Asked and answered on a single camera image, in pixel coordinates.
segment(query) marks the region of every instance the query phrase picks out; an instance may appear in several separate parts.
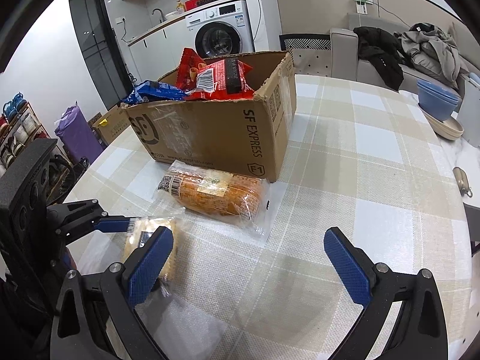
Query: sofa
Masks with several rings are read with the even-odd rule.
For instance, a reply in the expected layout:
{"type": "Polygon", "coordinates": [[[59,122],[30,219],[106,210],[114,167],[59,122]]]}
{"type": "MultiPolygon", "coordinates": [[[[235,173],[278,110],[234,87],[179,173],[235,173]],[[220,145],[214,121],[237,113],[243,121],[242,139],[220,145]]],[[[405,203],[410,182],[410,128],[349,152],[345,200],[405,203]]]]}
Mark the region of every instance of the sofa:
{"type": "MultiPolygon", "coordinates": [[[[367,15],[348,14],[348,21],[348,30],[345,28],[332,28],[330,30],[332,50],[331,76],[388,89],[373,65],[368,61],[358,59],[358,37],[352,30],[356,27],[367,26],[381,28],[389,33],[394,33],[405,32],[409,28],[404,24],[367,15]]],[[[465,26],[458,24],[457,21],[452,21],[447,32],[455,39],[460,56],[463,58],[467,68],[470,72],[480,76],[480,45],[478,45],[473,35],[465,26]]],[[[452,93],[458,93],[462,98],[465,94],[465,84],[461,75],[457,79],[459,90],[456,91],[415,69],[404,65],[400,65],[400,67],[403,70],[404,80],[399,90],[418,93],[417,80],[422,79],[445,88],[452,93]]]]}

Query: faucet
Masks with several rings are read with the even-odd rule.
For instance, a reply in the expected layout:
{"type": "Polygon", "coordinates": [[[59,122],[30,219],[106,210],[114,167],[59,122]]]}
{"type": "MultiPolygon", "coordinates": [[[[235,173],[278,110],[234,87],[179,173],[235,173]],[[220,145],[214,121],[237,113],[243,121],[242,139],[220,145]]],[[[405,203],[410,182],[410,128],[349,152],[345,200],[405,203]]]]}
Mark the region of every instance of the faucet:
{"type": "Polygon", "coordinates": [[[163,14],[163,11],[159,8],[155,8],[153,11],[152,11],[152,15],[155,13],[155,11],[159,11],[160,14],[162,15],[160,17],[160,23],[163,23],[164,21],[166,21],[167,19],[165,19],[165,15],[163,14]]]}

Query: beige plate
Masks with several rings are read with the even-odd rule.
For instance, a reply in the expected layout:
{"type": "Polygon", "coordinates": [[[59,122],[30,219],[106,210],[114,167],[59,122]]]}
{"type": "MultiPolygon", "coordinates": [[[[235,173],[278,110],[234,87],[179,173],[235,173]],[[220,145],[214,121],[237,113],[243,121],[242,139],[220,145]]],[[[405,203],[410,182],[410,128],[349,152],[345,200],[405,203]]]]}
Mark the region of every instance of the beige plate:
{"type": "Polygon", "coordinates": [[[462,136],[463,134],[463,127],[458,123],[453,117],[449,117],[445,122],[441,122],[435,119],[433,116],[427,114],[421,107],[419,107],[425,117],[427,118],[428,122],[430,123],[431,128],[440,136],[455,140],[462,136]]]}

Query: red snack bag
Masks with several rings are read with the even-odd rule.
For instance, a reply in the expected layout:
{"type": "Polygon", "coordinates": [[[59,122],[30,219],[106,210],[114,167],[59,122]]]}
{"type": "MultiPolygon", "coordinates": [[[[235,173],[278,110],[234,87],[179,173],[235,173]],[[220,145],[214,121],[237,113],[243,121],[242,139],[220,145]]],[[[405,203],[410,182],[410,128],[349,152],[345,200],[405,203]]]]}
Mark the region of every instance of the red snack bag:
{"type": "Polygon", "coordinates": [[[178,67],[177,82],[175,86],[182,91],[195,89],[195,81],[198,70],[205,67],[206,63],[201,57],[190,48],[184,48],[178,67]]]}
{"type": "Polygon", "coordinates": [[[248,86],[245,74],[253,68],[236,58],[222,59],[198,71],[196,88],[186,100],[252,99],[254,90],[248,86]]]}

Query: purple bag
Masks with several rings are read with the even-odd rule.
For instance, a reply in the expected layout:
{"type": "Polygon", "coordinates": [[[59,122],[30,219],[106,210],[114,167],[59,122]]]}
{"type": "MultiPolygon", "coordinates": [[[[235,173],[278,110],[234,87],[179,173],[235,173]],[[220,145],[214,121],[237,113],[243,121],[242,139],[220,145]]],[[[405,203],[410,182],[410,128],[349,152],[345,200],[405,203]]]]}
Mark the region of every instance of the purple bag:
{"type": "Polygon", "coordinates": [[[75,103],[69,107],[60,119],[55,134],[61,139],[67,150],[79,162],[86,157],[90,164],[103,152],[103,148],[93,134],[85,117],[75,103]]]}

